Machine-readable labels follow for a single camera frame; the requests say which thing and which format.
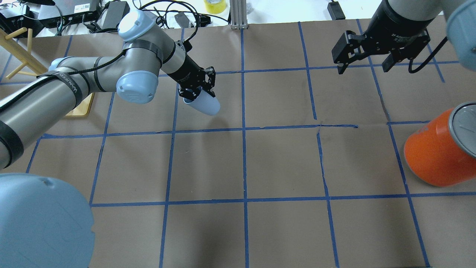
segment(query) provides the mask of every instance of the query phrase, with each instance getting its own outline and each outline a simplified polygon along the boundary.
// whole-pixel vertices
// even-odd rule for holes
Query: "orange cylinder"
[[[476,103],[449,109],[413,133],[404,155],[420,179],[439,187],[476,177]]]

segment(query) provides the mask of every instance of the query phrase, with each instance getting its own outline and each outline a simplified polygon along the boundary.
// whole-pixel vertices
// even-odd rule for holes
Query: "yellow tape roll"
[[[227,7],[225,0],[203,0],[205,2],[205,8],[210,14],[222,13]]]

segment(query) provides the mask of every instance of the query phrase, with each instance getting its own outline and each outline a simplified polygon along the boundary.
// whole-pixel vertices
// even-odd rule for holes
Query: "sticker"
[[[90,6],[91,4],[76,5],[74,6],[74,13],[76,14],[76,13],[89,11]]]

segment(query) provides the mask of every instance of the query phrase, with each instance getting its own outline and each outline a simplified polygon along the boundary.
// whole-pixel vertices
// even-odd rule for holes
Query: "orange cup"
[[[439,187],[476,177],[476,102],[449,109],[413,133],[404,155],[420,179]]]

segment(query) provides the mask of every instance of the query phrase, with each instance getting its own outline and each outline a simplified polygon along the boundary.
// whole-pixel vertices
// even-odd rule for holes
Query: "robotic arm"
[[[430,41],[426,27],[441,11],[460,63],[476,71],[476,0],[382,0],[362,35],[345,31],[332,49],[339,74],[370,55],[389,54],[382,63],[384,72],[404,59],[413,60]]]
[[[220,104],[212,88],[215,70],[199,67],[188,55],[189,43],[174,42],[155,24],[155,15],[135,10],[119,24],[124,39],[117,57],[66,57],[49,72],[0,103],[0,168],[5,168],[91,92],[117,92],[128,102],[148,103],[159,70],[179,85],[179,95],[195,109],[215,115]]]

